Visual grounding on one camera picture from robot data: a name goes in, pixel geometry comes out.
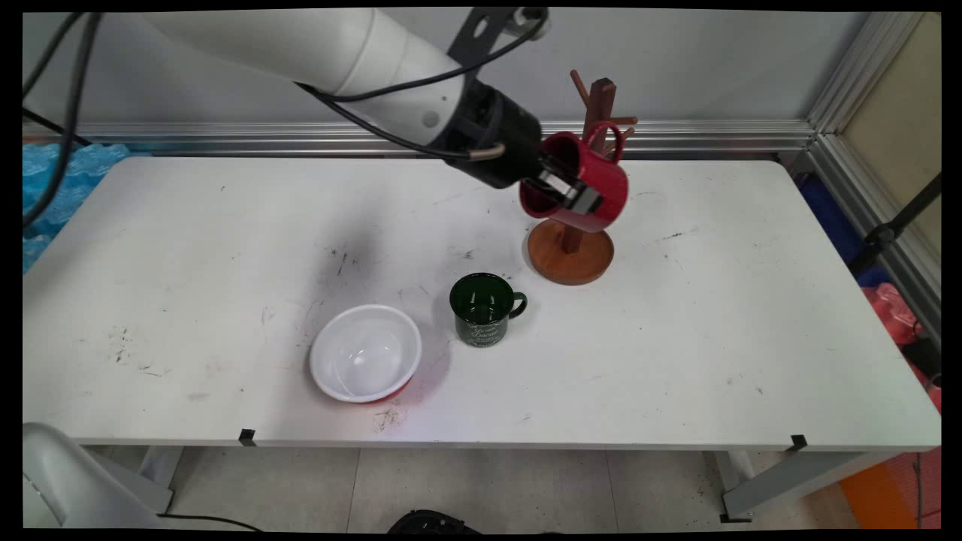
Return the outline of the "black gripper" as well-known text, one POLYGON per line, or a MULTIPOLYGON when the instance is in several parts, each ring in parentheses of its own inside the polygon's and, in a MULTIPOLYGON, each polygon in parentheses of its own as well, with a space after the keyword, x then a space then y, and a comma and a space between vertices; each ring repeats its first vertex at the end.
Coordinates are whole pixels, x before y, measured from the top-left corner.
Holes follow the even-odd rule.
POLYGON ((540 154, 542 126, 535 116, 499 90, 474 80, 464 91, 443 133, 448 152, 489 151, 498 157, 480 161, 446 159, 444 163, 489 187, 507 189, 534 179, 534 189, 547 209, 592 215, 602 205, 600 192, 582 182, 577 168, 550 153, 540 154))

